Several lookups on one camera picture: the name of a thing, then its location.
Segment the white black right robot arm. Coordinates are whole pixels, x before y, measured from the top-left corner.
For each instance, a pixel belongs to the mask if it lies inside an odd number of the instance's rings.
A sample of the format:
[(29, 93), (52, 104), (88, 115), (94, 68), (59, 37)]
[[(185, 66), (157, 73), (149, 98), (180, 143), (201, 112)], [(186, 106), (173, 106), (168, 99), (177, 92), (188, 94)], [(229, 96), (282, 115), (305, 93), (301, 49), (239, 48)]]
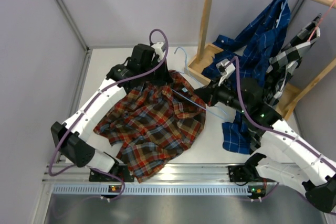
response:
[(238, 88), (228, 81), (212, 81), (196, 89), (195, 94), (210, 106), (220, 102), (239, 114), (246, 110), (254, 122), (263, 126), (258, 129), (248, 122), (249, 131), (261, 143), (273, 145), (291, 159), (290, 165), (279, 163), (259, 147), (244, 164), (229, 167), (231, 182), (270, 179), (294, 189), (321, 212), (330, 214), (335, 210), (335, 162), (319, 153), (263, 102), (263, 89), (256, 80), (243, 78)]

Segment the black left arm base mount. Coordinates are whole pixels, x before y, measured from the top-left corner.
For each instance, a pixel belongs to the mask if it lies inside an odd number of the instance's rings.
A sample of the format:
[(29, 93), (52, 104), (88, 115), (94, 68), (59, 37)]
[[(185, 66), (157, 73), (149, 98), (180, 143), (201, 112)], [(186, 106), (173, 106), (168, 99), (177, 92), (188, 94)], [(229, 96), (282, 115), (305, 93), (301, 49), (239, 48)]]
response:
[[(116, 177), (119, 177), (124, 182), (134, 182), (134, 176), (130, 174), (128, 170), (128, 166), (126, 164), (121, 164), (118, 168), (117, 173), (115, 174)], [(94, 170), (90, 170), (89, 175), (90, 182), (118, 182), (117, 179), (111, 178), (108, 175), (104, 175), (102, 173), (96, 172)]]

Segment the red brown plaid shirt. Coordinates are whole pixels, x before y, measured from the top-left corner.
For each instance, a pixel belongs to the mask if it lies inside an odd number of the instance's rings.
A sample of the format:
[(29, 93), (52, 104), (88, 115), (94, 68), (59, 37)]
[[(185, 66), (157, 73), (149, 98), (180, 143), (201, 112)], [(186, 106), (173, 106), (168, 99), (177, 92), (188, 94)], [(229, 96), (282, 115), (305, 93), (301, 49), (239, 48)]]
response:
[(171, 84), (131, 90), (93, 130), (122, 144), (117, 158), (140, 183), (189, 150), (205, 126), (205, 103), (180, 73), (170, 74)]

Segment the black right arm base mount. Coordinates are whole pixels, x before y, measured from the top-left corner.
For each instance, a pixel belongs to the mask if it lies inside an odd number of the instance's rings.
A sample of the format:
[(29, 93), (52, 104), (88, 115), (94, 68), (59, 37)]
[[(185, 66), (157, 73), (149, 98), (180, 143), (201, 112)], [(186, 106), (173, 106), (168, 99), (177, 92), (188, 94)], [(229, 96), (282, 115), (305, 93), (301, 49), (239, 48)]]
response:
[(229, 180), (234, 183), (262, 182), (255, 167), (246, 165), (228, 166)]

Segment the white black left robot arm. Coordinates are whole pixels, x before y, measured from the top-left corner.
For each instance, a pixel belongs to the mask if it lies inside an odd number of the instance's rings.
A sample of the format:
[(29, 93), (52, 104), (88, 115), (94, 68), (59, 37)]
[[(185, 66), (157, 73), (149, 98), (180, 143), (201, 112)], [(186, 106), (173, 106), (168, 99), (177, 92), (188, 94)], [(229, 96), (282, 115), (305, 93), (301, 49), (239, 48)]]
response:
[(87, 141), (100, 120), (132, 88), (147, 81), (157, 86), (172, 82), (166, 56), (165, 42), (137, 44), (123, 64), (110, 69), (97, 91), (75, 114), (63, 123), (52, 125), (51, 133), (58, 151), (79, 168), (97, 170), (106, 181), (117, 179), (119, 160)]

